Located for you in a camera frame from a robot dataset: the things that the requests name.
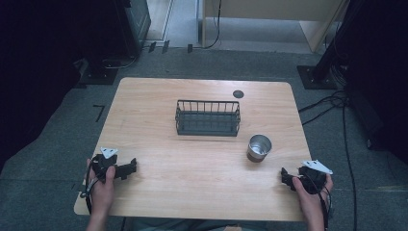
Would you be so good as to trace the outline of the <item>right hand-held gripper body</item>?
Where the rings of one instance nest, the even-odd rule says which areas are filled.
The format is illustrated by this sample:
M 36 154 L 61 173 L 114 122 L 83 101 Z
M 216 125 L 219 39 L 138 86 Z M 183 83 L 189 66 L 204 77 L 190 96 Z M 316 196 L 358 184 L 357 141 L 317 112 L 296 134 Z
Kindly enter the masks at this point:
M 309 194 L 319 193 L 326 184 L 326 175 L 333 171 L 319 160 L 303 161 L 298 169 L 303 188 Z

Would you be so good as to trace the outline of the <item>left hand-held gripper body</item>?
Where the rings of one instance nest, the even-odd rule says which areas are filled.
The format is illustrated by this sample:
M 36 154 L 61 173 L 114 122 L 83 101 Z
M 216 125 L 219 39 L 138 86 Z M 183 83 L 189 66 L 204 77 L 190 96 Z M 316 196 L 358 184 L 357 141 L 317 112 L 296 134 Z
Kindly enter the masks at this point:
M 125 180 L 128 177 L 126 166 L 118 166 L 116 148 L 101 147 L 101 153 L 96 155 L 96 160 L 92 163 L 92 169 L 99 181 L 106 181 L 106 174 L 109 167 L 115 168 L 115 179 Z

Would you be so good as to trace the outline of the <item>person's right hand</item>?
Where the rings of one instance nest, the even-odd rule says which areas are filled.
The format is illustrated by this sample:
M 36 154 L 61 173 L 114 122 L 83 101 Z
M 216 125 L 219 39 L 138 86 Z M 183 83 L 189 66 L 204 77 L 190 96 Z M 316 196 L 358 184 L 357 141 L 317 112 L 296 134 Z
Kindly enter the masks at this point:
M 331 193 L 333 188 L 333 182 L 330 174 L 326 175 L 326 184 L 320 193 L 309 194 L 303 188 L 303 185 L 298 177 L 293 178 L 293 184 L 295 186 L 295 191 L 299 198 L 301 211 L 307 221 L 323 221 L 323 210 L 321 206 L 321 201 L 328 203 L 328 195 Z

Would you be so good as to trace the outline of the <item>person's left hand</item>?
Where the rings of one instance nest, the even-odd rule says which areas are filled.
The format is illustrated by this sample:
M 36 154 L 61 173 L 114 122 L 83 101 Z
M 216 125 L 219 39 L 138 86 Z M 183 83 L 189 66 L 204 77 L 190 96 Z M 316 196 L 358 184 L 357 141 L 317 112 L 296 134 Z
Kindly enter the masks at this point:
M 91 213 L 94 220 L 106 219 L 114 202 L 114 178 L 115 167 L 109 167 L 106 172 L 104 183 L 96 182 L 91 190 Z

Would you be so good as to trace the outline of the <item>metal cup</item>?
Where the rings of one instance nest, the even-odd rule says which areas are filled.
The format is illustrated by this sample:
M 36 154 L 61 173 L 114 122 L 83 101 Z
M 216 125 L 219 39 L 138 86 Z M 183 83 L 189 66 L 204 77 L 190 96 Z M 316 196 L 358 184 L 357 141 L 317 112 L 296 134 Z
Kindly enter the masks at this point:
M 253 135 L 246 150 L 247 158 L 254 163 L 262 162 L 272 149 L 271 140 L 262 134 Z

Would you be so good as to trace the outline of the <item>black floor tape corner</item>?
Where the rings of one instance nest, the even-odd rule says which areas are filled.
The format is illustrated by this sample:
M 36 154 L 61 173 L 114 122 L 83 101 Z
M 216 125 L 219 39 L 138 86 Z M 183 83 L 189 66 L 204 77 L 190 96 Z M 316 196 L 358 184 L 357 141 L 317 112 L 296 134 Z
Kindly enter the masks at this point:
M 97 118 L 95 120 L 95 122 L 98 122 L 100 120 L 102 114 L 104 113 L 104 110 L 105 110 L 106 106 L 105 105 L 92 105 L 92 107 L 99 110 Z

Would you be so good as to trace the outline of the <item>person's lap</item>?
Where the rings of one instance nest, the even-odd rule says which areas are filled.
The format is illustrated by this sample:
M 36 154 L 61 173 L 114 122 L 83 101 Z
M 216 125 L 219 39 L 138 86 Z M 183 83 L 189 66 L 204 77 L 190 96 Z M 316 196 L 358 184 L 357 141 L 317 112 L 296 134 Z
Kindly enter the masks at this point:
M 268 231 L 267 221 L 136 218 L 131 231 Z

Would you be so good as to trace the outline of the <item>black cabinet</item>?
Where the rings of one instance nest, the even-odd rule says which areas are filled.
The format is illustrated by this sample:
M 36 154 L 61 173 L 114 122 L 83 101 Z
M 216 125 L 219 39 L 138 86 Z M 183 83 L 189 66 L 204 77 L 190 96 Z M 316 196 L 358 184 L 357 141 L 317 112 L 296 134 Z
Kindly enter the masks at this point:
M 147 0 L 115 0 L 127 55 L 137 58 L 151 24 Z

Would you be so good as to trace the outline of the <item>light wooden desk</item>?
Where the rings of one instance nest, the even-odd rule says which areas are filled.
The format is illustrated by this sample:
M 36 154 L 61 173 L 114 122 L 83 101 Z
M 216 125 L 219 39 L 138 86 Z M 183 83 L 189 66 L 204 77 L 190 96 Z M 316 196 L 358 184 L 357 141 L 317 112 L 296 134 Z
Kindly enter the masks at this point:
M 349 0 L 199 0 L 201 44 L 206 46 L 208 17 L 294 20 L 310 50 L 316 52 Z

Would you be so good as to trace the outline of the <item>black stand with base plate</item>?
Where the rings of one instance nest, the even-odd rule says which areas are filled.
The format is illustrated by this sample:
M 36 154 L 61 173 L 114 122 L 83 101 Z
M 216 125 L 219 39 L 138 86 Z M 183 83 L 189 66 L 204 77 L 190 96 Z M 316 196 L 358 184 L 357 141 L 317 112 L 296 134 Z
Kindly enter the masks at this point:
M 100 55 L 95 54 L 91 49 L 84 51 L 85 60 L 88 67 L 85 69 L 79 81 L 82 85 L 112 85 L 115 81 L 117 69 L 108 66 L 103 62 Z
M 337 85 L 330 74 L 330 68 L 336 61 L 347 61 L 350 58 L 351 46 L 356 43 L 357 31 L 361 21 L 362 10 L 369 0 L 351 0 L 347 7 L 345 18 L 330 42 L 327 50 L 316 65 L 298 65 L 298 75 L 306 90 L 335 90 Z

